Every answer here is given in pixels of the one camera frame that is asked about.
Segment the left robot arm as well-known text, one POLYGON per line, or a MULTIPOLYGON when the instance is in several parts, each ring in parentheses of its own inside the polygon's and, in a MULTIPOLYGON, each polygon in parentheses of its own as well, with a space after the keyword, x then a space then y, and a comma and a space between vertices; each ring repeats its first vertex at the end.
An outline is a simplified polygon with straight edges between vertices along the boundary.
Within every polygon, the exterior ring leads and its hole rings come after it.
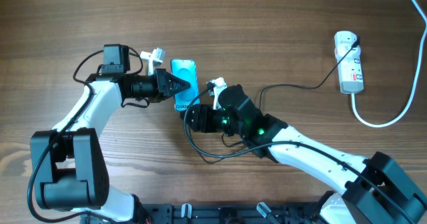
POLYGON ((127 45, 105 45, 103 63, 83 81, 69 114, 30 140, 32 174, 27 205, 34 218, 58 223, 75 217, 96 223, 153 223, 134 194, 109 183, 99 137, 111 115, 132 105, 145 109, 188 90, 189 82, 159 68, 160 48, 139 54, 127 45))

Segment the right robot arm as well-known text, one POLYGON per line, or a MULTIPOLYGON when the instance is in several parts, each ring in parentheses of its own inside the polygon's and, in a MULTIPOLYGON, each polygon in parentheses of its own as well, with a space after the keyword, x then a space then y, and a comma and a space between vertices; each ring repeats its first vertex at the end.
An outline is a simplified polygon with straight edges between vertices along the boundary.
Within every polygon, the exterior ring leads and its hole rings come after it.
POLYGON ((390 156, 345 153, 306 137, 296 128, 263 114, 240 85, 208 92, 213 105, 192 101, 180 113, 191 146, 192 131, 239 135, 246 152, 295 167, 332 188, 320 204, 327 223, 417 223, 426 213, 426 196, 390 156))

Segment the Galaxy S25 smartphone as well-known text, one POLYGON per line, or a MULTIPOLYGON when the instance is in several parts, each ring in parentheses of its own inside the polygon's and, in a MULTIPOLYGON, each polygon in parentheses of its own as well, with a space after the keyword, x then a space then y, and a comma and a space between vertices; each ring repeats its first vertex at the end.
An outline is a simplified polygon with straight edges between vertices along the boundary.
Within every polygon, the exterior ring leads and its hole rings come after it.
POLYGON ((195 61, 193 59, 172 59, 171 72, 190 84, 189 89, 174 96, 175 110, 185 111, 191 101, 199 95, 195 61))

